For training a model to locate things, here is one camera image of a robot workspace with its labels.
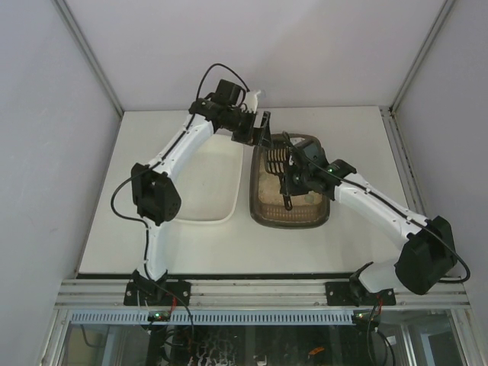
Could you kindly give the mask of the brown translucent litter box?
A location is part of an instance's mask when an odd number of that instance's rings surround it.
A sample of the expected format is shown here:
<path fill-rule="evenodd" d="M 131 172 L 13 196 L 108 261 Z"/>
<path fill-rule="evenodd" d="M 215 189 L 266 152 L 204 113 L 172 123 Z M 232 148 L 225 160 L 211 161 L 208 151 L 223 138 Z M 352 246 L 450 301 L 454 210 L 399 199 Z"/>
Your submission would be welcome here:
<path fill-rule="evenodd" d="M 255 147 L 252 153 L 251 173 L 249 180 L 249 212 L 258 224 L 279 229 L 311 229 L 323 225 L 330 215 L 330 200 L 316 192 L 314 204 L 308 204 L 304 198 L 307 194 L 291 198 L 293 209 L 284 209 L 280 195 L 280 182 L 275 175 L 265 171 L 265 154 L 267 150 Z"/>

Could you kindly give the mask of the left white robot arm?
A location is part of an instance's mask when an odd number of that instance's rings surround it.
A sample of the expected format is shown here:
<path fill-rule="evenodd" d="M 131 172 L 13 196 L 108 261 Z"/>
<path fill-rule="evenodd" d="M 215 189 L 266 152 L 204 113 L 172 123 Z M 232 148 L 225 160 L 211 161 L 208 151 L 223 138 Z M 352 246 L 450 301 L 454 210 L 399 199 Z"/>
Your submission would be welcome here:
<path fill-rule="evenodd" d="M 132 196 L 137 214 L 148 225 L 148 243 L 144 249 L 140 274 L 149 281 L 160 280 L 169 265 L 163 258 L 162 234 L 167 222 L 181 208 L 176 178 L 195 152 L 219 129 L 232 133 L 232 141 L 244 145 L 259 144 L 269 131 L 268 117 L 255 127 L 258 100 L 262 91 L 248 91 L 243 103 L 214 92 L 194 101 L 179 132 L 147 164 L 135 164 L 131 170 Z"/>

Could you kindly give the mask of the black slotted litter scoop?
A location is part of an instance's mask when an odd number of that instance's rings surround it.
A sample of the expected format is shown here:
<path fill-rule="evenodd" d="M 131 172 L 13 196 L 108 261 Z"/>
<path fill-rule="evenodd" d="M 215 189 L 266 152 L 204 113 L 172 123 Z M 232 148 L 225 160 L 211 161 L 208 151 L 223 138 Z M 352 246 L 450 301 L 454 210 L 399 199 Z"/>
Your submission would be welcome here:
<path fill-rule="evenodd" d="M 289 159 L 288 148 L 291 146 L 292 143 L 290 135 L 289 133 L 284 131 L 281 134 L 281 139 L 278 140 L 278 143 L 274 144 L 273 147 L 269 149 L 265 154 L 265 171 L 268 174 L 277 176 L 278 180 L 281 175 L 289 175 L 290 177 L 292 177 L 287 171 Z M 284 209 L 287 211 L 292 210 L 292 195 L 281 196 L 284 202 Z"/>

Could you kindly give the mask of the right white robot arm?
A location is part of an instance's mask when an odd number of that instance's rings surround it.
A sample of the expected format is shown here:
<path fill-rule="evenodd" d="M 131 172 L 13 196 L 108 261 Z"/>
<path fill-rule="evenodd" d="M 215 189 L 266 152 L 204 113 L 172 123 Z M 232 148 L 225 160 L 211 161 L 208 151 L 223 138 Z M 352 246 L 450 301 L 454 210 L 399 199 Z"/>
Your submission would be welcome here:
<path fill-rule="evenodd" d="M 287 146 L 274 157 L 286 205 L 291 197 L 311 191 L 324 195 L 360 214 L 399 249 L 396 258 L 369 262 L 349 278 L 356 297 L 396 287 L 423 295 L 459 263 L 451 224 L 444 217 L 429 219 L 401 206 L 347 162 L 327 162 L 323 149 L 313 143 Z"/>

